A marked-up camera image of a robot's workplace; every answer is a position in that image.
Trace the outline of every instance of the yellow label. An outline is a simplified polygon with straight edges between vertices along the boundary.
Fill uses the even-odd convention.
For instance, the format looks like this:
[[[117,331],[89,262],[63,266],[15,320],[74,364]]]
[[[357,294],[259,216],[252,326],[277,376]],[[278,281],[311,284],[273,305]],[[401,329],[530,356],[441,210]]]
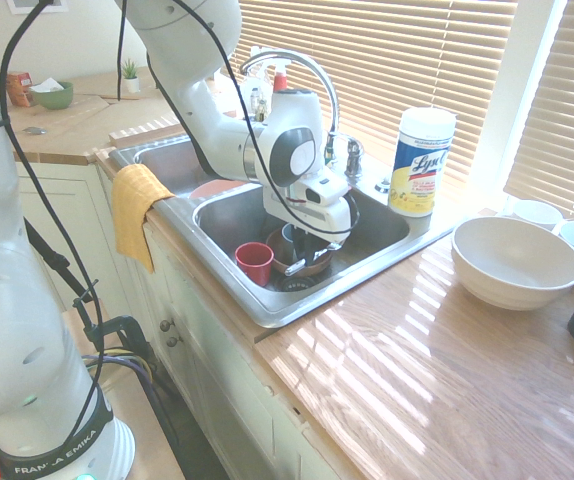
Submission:
[[[434,208],[436,172],[410,177],[410,167],[394,170],[389,187],[389,206],[413,214],[429,214]]]

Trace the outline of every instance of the dish towel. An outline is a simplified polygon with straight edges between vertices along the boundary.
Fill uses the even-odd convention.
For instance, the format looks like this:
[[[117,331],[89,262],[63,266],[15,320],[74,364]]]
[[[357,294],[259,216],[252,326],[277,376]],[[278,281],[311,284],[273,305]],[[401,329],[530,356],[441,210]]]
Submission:
[[[121,169],[111,193],[111,206],[118,253],[138,260],[154,273],[147,240],[143,232],[145,214],[154,202],[173,197],[145,165],[136,163]]]

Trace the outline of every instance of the small plant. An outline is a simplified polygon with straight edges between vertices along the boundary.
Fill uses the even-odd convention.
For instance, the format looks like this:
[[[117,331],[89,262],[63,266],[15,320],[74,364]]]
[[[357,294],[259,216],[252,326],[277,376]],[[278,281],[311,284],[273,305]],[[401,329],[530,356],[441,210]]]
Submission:
[[[131,59],[128,58],[122,63],[122,70],[123,70],[123,78],[125,80],[131,80],[136,78],[136,63]]]

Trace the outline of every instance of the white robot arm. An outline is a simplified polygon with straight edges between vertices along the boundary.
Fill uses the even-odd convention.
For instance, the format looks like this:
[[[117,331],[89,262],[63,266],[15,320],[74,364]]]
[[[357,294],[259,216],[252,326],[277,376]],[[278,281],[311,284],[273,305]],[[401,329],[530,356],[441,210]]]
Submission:
[[[237,0],[185,3],[231,54],[242,24]],[[127,18],[145,43],[152,69],[192,138],[203,168],[223,178],[261,183],[268,213],[324,240],[342,243],[351,226],[343,198],[349,187],[324,165],[318,96],[305,90],[274,94],[267,120],[253,124],[261,161],[247,124],[220,113],[204,81],[224,65],[209,32],[170,0],[129,0]],[[297,218],[279,201],[275,189]]]
[[[238,2],[187,3],[231,53],[240,36]],[[318,98],[305,91],[281,93],[267,122],[254,124],[267,175],[250,148],[246,124],[220,114],[206,87],[204,79],[223,64],[208,32],[170,0],[130,0],[128,6],[127,16],[203,167],[221,177],[260,182],[269,213],[329,242],[342,242],[350,229],[342,198],[348,186],[323,165]],[[289,214],[274,188],[300,220]],[[127,476],[133,437],[113,418],[100,390],[77,436],[62,448],[91,385],[27,241],[16,165],[0,117],[0,453],[7,478]]]

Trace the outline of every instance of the wooden countertop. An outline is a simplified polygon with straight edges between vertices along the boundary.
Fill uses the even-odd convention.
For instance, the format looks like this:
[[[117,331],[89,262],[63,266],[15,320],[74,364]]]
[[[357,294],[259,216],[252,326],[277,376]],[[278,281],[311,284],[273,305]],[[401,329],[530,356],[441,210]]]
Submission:
[[[574,479],[574,290],[468,293],[450,238],[274,333],[258,356],[368,479]]]
[[[156,89],[147,68],[138,70],[141,91],[122,91],[116,99],[116,73],[69,79],[74,84],[74,100],[63,110],[47,110],[40,105],[9,107],[12,127],[30,162],[87,165],[95,155],[112,148],[109,134],[114,132],[153,131],[171,123],[176,116]],[[226,101],[227,86],[208,85],[223,111],[231,109]],[[24,132],[27,127],[47,131],[43,135]]]

